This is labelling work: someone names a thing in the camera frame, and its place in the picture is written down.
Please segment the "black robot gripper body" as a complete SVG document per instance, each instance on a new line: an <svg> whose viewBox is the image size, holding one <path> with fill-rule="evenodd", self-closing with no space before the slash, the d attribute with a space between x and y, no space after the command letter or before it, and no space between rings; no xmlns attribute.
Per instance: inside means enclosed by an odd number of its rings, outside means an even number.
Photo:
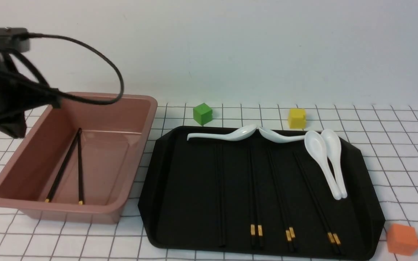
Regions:
<svg viewBox="0 0 418 261"><path fill-rule="evenodd" d="M37 83L47 85L46 79L23 53L15 49L0 49L0 71L14 73L26 79L17 69L13 57L22 62L35 76ZM13 78L0 76L0 132L12 138L24 138L26 131L25 111L41 106L60 107L60 98L42 90L30 88Z"/></svg>

